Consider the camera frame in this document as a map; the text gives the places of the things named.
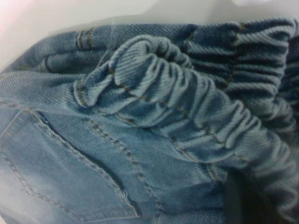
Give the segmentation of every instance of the back pocket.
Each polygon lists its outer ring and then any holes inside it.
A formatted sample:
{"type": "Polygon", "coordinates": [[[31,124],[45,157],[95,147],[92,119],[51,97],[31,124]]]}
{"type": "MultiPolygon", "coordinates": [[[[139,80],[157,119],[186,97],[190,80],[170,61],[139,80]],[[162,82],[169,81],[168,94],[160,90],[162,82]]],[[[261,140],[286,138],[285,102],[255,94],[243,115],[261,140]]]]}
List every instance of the back pocket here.
{"type": "Polygon", "coordinates": [[[66,141],[41,114],[17,115],[1,134],[0,153],[28,195],[80,222],[140,216],[113,173],[66,141]]]}

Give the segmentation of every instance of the jeans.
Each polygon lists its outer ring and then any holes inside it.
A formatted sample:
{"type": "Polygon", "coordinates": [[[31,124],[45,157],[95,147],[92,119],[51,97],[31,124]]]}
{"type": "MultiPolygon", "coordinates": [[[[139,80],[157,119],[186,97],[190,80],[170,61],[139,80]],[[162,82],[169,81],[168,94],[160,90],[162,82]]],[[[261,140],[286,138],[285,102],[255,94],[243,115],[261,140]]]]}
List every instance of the jeans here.
{"type": "Polygon", "coordinates": [[[296,223],[298,21],[48,37],[0,73],[7,224],[223,224],[231,168],[296,223]]]}

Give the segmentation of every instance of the white background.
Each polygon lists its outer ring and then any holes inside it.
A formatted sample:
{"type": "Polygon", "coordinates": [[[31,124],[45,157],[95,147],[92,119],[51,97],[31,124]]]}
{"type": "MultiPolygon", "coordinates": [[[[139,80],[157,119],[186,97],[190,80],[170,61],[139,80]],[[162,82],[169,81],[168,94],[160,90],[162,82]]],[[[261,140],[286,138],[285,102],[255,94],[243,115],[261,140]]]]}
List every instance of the white background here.
{"type": "Polygon", "coordinates": [[[0,70],[46,36],[103,24],[206,24],[276,15],[299,18],[298,0],[245,7],[233,3],[246,1],[269,0],[0,0],[0,70]]]}

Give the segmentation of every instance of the denim pants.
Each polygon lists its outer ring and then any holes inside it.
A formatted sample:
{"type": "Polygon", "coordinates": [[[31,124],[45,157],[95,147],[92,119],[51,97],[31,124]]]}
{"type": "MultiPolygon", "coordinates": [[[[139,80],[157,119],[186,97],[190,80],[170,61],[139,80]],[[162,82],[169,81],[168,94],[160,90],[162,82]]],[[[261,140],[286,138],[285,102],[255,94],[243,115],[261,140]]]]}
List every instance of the denim pants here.
{"type": "Polygon", "coordinates": [[[48,37],[0,73],[7,224],[223,224],[231,168],[297,223],[291,18],[48,37]]]}

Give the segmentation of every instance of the pocket stitching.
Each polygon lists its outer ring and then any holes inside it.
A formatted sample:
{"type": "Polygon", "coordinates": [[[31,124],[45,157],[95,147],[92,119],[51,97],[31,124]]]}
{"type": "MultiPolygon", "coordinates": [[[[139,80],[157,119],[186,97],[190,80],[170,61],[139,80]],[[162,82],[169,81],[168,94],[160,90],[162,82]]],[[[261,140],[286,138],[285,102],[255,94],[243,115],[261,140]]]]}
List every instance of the pocket stitching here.
{"type": "MultiPolygon", "coordinates": [[[[134,212],[134,216],[133,217],[140,217],[140,211],[138,210],[138,208],[134,207],[134,205],[131,205],[128,200],[128,194],[126,190],[121,190],[121,188],[118,186],[118,184],[112,179],[112,177],[106,173],[106,171],[104,169],[102,169],[101,167],[99,167],[97,164],[92,163],[91,161],[89,161],[87,158],[85,158],[80,152],[76,151],[74,149],[74,147],[71,145],[71,143],[69,143],[67,140],[64,140],[62,136],[60,136],[59,134],[55,133],[55,131],[53,131],[51,129],[51,127],[49,126],[49,122],[41,115],[41,114],[36,114],[35,112],[31,111],[31,110],[24,110],[24,111],[20,111],[20,113],[17,113],[16,116],[13,118],[13,120],[9,123],[9,125],[7,126],[7,128],[5,128],[5,131],[8,131],[11,128],[11,124],[13,124],[15,122],[15,120],[18,118],[18,116],[20,114],[22,114],[22,112],[26,112],[29,113],[31,115],[31,117],[36,121],[36,123],[34,123],[35,126],[39,126],[41,129],[44,130],[44,132],[50,137],[51,140],[54,140],[57,144],[59,144],[60,146],[62,146],[63,148],[65,148],[69,153],[71,153],[73,156],[75,156],[80,162],[83,162],[86,166],[88,166],[91,170],[99,173],[102,178],[110,185],[113,187],[114,192],[116,193],[116,195],[118,196],[118,198],[125,203],[127,206],[130,207],[129,210],[133,210],[134,212]]],[[[55,207],[60,208],[61,210],[63,210],[64,212],[68,213],[71,217],[73,217],[74,219],[76,219],[77,221],[79,221],[80,223],[85,223],[85,218],[86,215],[85,214],[80,214],[77,215],[74,212],[72,212],[70,209],[66,208],[65,206],[63,206],[62,204],[55,202],[53,200],[51,200],[50,198],[41,195],[39,193],[36,193],[30,186],[30,184],[27,182],[27,180],[23,177],[23,175],[20,173],[20,171],[18,170],[17,166],[11,161],[11,159],[9,159],[8,155],[5,153],[4,148],[5,148],[5,144],[0,144],[2,145],[2,147],[0,147],[0,155],[2,155],[4,161],[8,164],[8,166],[10,167],[10,169],[12,170],[12,172],[14,173],[15,177],[18,179],[18,181],[20,182],[20,184],[23,186],[25,192],[27,195],[35,197],[35,198],[39,198],[43,201],[46,201],[52,205],[54,205],[55,207]]],[[[93,214],[88,214],[87,216],[93,216],[94,214],[97,214],[97,212],[93,213],[93,214]]]]}

